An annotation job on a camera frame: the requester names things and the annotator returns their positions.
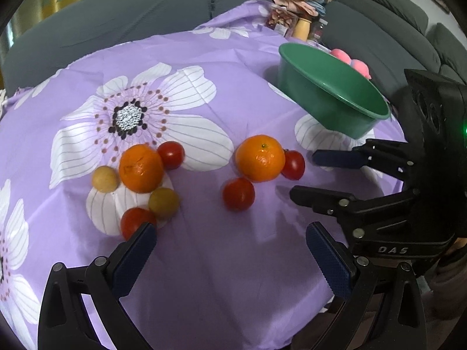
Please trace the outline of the cream yellow bottle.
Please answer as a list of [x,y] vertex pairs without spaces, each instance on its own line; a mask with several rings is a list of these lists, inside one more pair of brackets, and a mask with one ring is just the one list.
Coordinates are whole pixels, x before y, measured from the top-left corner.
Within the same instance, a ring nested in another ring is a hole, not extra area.
[[312,21],[306,18],[299,18],[296,25],[295,29],[293,31],[292,37],[307,42],[310,29],[311,29]]

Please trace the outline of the pink plush toy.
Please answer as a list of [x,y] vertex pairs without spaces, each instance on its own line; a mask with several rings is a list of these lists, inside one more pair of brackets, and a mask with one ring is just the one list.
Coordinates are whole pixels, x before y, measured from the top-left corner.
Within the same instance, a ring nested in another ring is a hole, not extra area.
[[352,59],[345,51],[337,48],[332,49],[330,51],[330,54],[335,58],[339,59],[340,61],[343,61],[344,63],[348,64],[354,70],[363,75],[364,78],[366,78],[367,80],[371,79],[370,69],[367,66],[367,64],[363,61],[358,59]]

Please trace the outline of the clear plastic bottle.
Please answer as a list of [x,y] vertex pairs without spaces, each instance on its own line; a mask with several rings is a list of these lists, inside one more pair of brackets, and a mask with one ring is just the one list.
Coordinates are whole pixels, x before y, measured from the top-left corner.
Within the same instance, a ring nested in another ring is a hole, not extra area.
[[314,22],[310,29],[308,40],[315,43],[320,43],[327,24],[328,21],[324,19],[320,19],[319,21]]

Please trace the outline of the orange mandarin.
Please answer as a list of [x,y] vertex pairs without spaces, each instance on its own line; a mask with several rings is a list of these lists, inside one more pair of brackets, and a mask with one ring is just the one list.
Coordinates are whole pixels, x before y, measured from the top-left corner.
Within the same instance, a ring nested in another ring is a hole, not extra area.
[[246,138],[236,149],[234,159],[239,173],[253,183],[277,178],[286,163],[283,147],[265,134]]
[[161,156],[146,144],[131,146],[120,158],[120,180],[125,187],[138,194],[151,193],[158,188],[164,175]]

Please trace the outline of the green plastic bowl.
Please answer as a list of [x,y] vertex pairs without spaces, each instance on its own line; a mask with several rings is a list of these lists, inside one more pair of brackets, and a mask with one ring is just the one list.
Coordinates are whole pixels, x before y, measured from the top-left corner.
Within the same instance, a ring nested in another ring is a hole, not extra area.
[[390,116],[378,89],[332,55],[299,43],[279,46],[277,88],[324,128],[359,139]]

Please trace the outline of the yellow-brown fruit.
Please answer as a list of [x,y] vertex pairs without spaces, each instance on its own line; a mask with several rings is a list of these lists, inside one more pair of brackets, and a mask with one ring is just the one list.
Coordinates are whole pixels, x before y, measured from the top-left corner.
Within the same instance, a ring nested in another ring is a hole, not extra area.
[[180,198],[174,190],[160,187],[150,194],[148,208],[158,220],[168,220],[177,212],[179,207]]
[[100,166],[93,172],[91,183],[97,191],[111,193],[119,186],[119,175],[112,167]]

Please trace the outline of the clear box of dried petals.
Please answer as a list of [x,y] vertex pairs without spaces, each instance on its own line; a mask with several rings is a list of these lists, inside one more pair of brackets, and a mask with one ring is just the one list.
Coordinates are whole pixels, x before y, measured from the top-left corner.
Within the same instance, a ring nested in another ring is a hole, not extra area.
[[273,6],[265,26],[283,37],[289,37],[294,31],[297,21],[298,17],[285,7]]

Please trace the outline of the red tomato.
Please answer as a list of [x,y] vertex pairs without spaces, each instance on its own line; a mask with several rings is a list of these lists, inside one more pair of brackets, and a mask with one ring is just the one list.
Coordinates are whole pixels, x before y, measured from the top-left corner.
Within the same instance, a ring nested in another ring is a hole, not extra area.
[[281,174],[290,180],[299,180],[305,173],[306,162],[303,155],[295,150],[285,150],[285,164]]
[[225,206],[233,211],[249,209],[256,199],[253,184],[246,178],[234,178],[224,186],[222,199]]
[[157,148],[159,156],[166,170],[175,170],[185,159],[184,147],[176,141],[166,141]]
[[129,240],[139,227],[145,223],[157,224],[157,218],[150,210],[140,207],[128,209],[120,220],[122,236],[125,240]]

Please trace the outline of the purple floral cloth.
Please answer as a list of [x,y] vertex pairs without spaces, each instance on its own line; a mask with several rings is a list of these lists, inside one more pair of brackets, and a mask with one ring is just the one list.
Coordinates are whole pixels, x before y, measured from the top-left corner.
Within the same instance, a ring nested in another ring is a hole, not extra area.
[[4,103],[1,313],[26,349],[37,346],[53,264],[110,254],[123,213],[147,204],[125,186],[103,194],[91,184],[137,144],[185,150],[162,182],[180,208],[123,299],[153,348],[279,349],[326,305],[332,294],[304,241],[314,215],[289,200],[292,182],[257,184],[244,212],[222,201],[248,137],[302,154],[357,145],[277,89],[283,38],[261,25],[267,13],[246,2],[192,31],[94,52]]

